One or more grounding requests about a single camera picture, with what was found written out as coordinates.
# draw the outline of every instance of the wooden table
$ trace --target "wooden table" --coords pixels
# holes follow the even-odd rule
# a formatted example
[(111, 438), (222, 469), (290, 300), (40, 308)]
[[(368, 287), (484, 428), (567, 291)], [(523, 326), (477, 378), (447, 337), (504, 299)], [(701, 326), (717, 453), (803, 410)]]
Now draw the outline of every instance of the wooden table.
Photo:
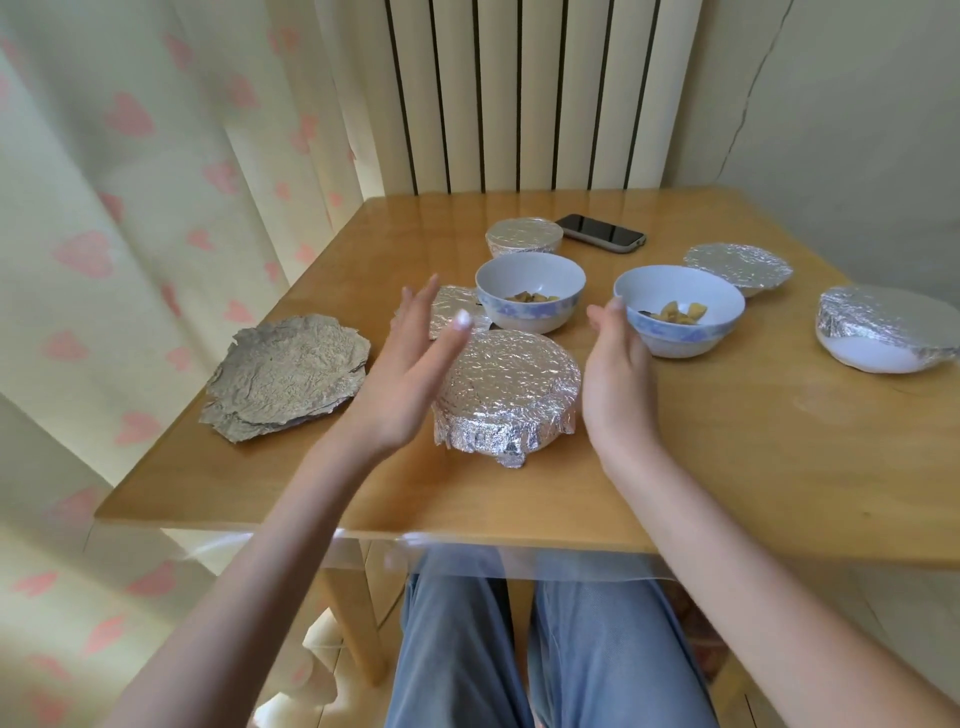
[[(648, 243), (612, 255), (566, 240), (587, 272), (573, 319), (552, 334), (583, 365), (593, 342), (588, 303), (603, 303), (625, 270), (681, 263), (692, 245), (750, 243), (786, 258), (795, 275), (751, 299), (715, 350), (658, 362), (660, 419), (671, 451), (755, 536), (791, 556), (960, 567), (960, 370), (871, 376), (833, 360), (814, 337), (821, 292), (845, 278), (727, 189), (423, 195), (367, 201), (268, 316), (336, 316), (386, 337), (400, 286), (439, 272), (473, 285), (490, 257), (493, 222), (569, 212), (644, 231)], [(237, 447), (197, 420), (198, 395), (97, 516), (175, 528), (251, 529), (267, 515), (334, 417)], [(377, 468), (345, 513), (349, 536), (406, 533), (468, 544), (654, 550), (580, 427), (520, 470), (435, 447), (432, 422)], [(366, 585), (339, 573), (341, 612)], [(348, 646), (375, 649), (372, 611), (343, 615)], [(368, 656), (369, 665), (376, 656)], [(358, 656), (363, 664), (365, 658)]]

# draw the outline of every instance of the jeans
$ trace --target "jeans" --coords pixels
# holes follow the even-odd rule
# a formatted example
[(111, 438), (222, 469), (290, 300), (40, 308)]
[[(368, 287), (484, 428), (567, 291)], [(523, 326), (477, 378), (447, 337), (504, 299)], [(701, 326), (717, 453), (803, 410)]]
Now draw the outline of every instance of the jeans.
[(537, 583), (529, 699), (507, 582), (429, 568), (407, 582), (386, 728), (717, 728), (656, 581)]

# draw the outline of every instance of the crumpled foil sheet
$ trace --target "crumpled foil sheet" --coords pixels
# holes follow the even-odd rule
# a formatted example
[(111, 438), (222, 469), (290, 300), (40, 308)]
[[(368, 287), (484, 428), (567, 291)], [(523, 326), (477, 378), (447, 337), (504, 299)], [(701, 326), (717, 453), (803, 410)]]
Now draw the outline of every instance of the crumpled foil sheet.
[(519, 468), (576, 426), (580, 368), (559, 344), (524, 331), (476, 334), (433, 405), (434, 442)]
[(436, 339), (440, 336), (440, 332), (461, 308), (473, 317), (473, 333), (486, 331), (493, 325), (483, 305), (477, 301), (476, 288), (442, 285), (430, 308), (430, 338)]
[(509, 253), (555, 253), (564, 239), (564, 229), (542, 217), (515, 217), (493, 223), (487, 245), (493, 257)]
[(753, 245), (707, 243), (695, 245), (684, 256), (684, 265), (713, 273), (746, 295), (769, 291), (793, 275), (783, 258)]
[(363, 384), (370, 342), (320, 314), (243, 328), (206, 384), (200, 422), (232, 443), (313, 420)]
[(960, 357), (960, 311), (919, 293), (879, 285), (838, 285), (820, 296), (817, 330), (909, 349), (924, 366)]

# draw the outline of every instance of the forearm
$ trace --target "forearm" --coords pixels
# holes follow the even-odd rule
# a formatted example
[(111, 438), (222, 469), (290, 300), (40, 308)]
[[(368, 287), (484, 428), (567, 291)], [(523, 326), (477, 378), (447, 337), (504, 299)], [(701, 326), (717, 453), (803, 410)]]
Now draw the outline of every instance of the forearm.
[(823, 604), (662, 449), (607, 463), (667, 564), (790, 726), (960, 723), (956, 706)]
[(341, 423), (303, 458), (266, 521), (130, 683), (105, 728), (247, 724), (337, 523), (379, 457)]

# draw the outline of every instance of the curtain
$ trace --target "curtain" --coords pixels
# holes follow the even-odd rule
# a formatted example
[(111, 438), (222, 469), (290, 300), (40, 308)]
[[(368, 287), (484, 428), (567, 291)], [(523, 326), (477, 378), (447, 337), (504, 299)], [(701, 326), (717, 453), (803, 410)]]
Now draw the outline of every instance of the curtain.
[(209, 586), (92, 513), (362, 202), (310, 0), (0, 0), (0, 715), (86, 726)]

